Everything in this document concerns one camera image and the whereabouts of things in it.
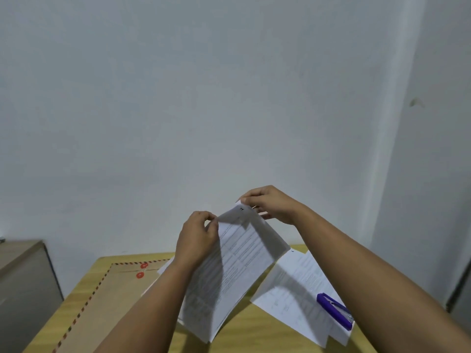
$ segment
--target forearm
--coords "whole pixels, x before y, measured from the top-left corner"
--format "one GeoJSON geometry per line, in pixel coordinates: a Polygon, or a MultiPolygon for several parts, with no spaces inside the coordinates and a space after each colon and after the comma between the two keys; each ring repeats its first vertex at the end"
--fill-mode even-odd
{"type": "Polygon", "coordinates": [[[305,206],[295,225],[379,352],[460,352],[470,339],[420,287],[305,206]]]}
{"type": "Polygon", "coordinates": [[[170,264],[95,353],[167,352],[192,272],[191,268],[170,264]]]}

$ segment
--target stack of paper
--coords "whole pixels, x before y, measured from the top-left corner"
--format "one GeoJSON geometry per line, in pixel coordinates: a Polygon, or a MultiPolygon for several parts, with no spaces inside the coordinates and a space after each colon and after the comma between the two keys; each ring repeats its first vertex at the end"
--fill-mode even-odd
{"type": "Polygon", "coordinates": [[[317,294],[323,292],[342,303],[314,257],[291,249],[276,263],[251,301],[321,347],[326,346],[329,335],[346,345],[351,331],[317,303],[317,294]]]}
{"type": "Polygon", "coordinates": [[[203,342],[212,342],[252,284],[290,249],[258,213],[240,202],[218,222],[219,244],[193,274],[178,318],[203,342]]]}

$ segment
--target person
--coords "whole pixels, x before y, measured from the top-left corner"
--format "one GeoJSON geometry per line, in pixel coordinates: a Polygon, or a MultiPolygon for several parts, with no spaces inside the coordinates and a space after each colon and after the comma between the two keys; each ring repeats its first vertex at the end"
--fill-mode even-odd
{"type": "MultiPolygon", "coordinates": [[[[273,186],[252,189],[240,200],[264,219],[296,227],[379,353],[471,352],[471,338],[432,297],[307,206],[273,186]]],[[[192,273],[218,238],[214,214],[191,214],[174,261],[95,352],[167,352],[192,273]]]]}

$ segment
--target yellow wooden tabletop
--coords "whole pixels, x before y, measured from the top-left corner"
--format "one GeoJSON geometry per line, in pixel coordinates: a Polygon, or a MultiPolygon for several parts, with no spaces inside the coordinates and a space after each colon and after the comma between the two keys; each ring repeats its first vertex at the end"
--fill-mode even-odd
{"type": "MultiPolygon", "coordinates": [[[[293,245],[293,249],[306,252],[305,245],[293,245]]],[[[117,255],[99,258],[72,290],[56,313],[49,319],[36,337],[24,350],[25,353],[51,353],[67,331],[83,304],[90,297],[97,283],[112,263],[168,259],[173,253],[117,255]]],[[[236,352],[335,352],[375,353],[366,337],[354,326],[346,347],[329,338],[326,349],[309,341],[298,332],[250,303],[258,285],[254,285],[227,319],[225,326],[212,344],[203,344],[187,334],[184,329],[175,331],[170,352],[177,353],[236,353],[236,352]]]]}

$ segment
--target red and black striped border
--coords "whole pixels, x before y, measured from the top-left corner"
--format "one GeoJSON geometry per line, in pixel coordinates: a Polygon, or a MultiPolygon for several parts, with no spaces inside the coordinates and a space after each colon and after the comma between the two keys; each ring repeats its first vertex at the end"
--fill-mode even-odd
{"type": "Polygon", "coordinates": [[[103,280],[105,279],[105,277],[108,275],[108,273],[110,272],[111,270],[111,267],[113,265],[134,265],[134,264],[150,264],[150,263],[156,263],[158,261],[167,261],[167,260],[170,260],[170,259],[162,259],[162,260],[149,260],[149,261],[134,261],[132,263],[113,263],[111,264],[110,268],[108,269],[108,271],[105,273],[105,275],[103,276],[103,278],[100,280],[100,282],[98,283],[98,286],[95,287],[95,290],[92,292],[91,296],[89,297],[89,299],[86,301],[86,303],[83,305],[82,309],[80,310],[79,314],[77,315],[77,317],[74,319],[74,321],[72,322],[72,324],[69,326],[69,328],[67,329],[67,332],[64,333],[64,335],[62,336],[61,340],[59,341],[59,343],[56,345],[56,347],[52,350],[52,353],[56,353],[57,352],[57,349],[62,345],[62,342],[64,341],[64,339],[67,338],[67,335],[69,334],[70,331],[72,331],[72,327],[77,323],[77,320],[80,318],[80,315],[81,313],[85,310],[85,307],[88,306],[88,303],[90,302],[91,298],[95,295],[95,293],[97,292],[98,288],[100,287],[101,283],[103,282],[103,280]]]}

